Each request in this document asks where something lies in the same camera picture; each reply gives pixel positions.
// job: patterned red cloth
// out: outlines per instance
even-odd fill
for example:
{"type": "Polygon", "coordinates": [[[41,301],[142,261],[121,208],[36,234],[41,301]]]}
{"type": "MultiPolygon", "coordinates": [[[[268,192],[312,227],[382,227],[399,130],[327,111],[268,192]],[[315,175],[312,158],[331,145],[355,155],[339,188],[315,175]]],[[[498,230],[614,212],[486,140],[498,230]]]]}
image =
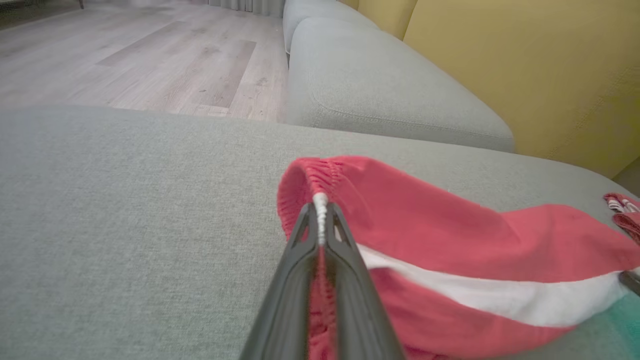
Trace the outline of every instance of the patterned red cloth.
{"type": "Polygon", "coordinates": [[[617,212],[613,215],[613,222],[640,245],[640,202],[618,193],[608,193],[604,199],[609,208],[617,212]]]}
{"type": "MultiPolygon", "coordinates": [[[[355,156],[289,166],[278,189],[287,237],[317,193],[342,208],[410,359],[538,347],[624,296],[617,274],[640,267],[634,242],[569,206],[498,213],[355,156]]],[[[313,360],[335,354],[335,294],[320,262],[313,360]]]]}

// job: red and white cloth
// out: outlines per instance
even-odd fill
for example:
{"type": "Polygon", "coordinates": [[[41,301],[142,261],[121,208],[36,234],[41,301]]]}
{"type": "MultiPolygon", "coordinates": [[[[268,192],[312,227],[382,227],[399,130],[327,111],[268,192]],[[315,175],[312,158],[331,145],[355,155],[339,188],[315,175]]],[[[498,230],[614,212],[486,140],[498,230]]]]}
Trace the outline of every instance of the red and white cloth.
{"type": "MultiPolygon", "coordinates": [[[[278,189],[287,237],[318,193],[342,208],[414,360],[499,356],[548,343],[624,296],[617,274],[640,268],[640,247],[569,206],[498,213],[354,156],[290,165],[278,189]]],[[[322,260],[319,268],[312,360],[335,354],[335,294],[322,260]]]]}
{"type": "Polygon", "coordinates": [[[617,214],[613,215],[613,222],[626,230],[638,245],[640,245],[640,202],[618,193],[608,193],[604,199],[617,214]]]}

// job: gray fabric surface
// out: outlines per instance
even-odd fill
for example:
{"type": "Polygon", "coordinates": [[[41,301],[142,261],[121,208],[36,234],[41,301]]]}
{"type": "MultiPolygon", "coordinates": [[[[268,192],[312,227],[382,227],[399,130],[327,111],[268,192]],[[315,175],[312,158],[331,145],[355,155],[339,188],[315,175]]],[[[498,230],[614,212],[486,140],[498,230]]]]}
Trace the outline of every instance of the gray fabric surface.
{"type": "Polygon", "coordinates": [[[285,0],[210,0],[209,5],[252,12],[255,14],[282,17],[285,0]]]}
{"type": "Polygon", "coordinates": [[[365,28],[377,29],[373,21],[336,0],[287,0],[282,16],[282,32],[287,54],[291,50],[291,39],[298,24],[308,17],[326,17],[349,22],[365,28]]]}
{"type": "Polygon", "coordinates": [[[509,127],[419,53],[380,30],[309,18],[293,37],[287,122],[513,152],[509,127]]]}
{"type": "MultiPolygon", "coordinates": [[[[629,195],[583,168],[442,143],[109,108],[2,112],[0,359],[237,359],[284,248],[280,177],[297,157],[341,154],[499,211],[567,204],[617,231],[601,196],[629,195]]],[[[599,351],[566,339],[567,359],[599,351]]]]}

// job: gray curtain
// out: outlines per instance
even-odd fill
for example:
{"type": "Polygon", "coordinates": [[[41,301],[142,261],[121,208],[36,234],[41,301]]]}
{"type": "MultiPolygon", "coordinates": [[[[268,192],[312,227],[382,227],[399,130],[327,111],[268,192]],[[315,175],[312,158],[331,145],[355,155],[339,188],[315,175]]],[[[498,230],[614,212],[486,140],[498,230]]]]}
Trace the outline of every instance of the gray curtain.
{"type": "Polygon", "coordinates": [[[252,12],[265,16],[282,17],[285,0],[209,0],[209,5],[252,12]]]}

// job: floor plank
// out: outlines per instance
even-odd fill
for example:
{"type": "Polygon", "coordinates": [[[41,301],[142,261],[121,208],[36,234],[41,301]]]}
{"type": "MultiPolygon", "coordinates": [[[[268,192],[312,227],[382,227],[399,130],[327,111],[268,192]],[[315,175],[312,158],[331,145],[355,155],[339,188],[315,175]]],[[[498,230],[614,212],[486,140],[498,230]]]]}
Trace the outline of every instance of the floor plank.
{"type": "Polygon", "coordinates": [[[0,31],[0,109],[78,104],[282,119],[281,19],[202,2],[145,2],[89,2],[0,31]]]}

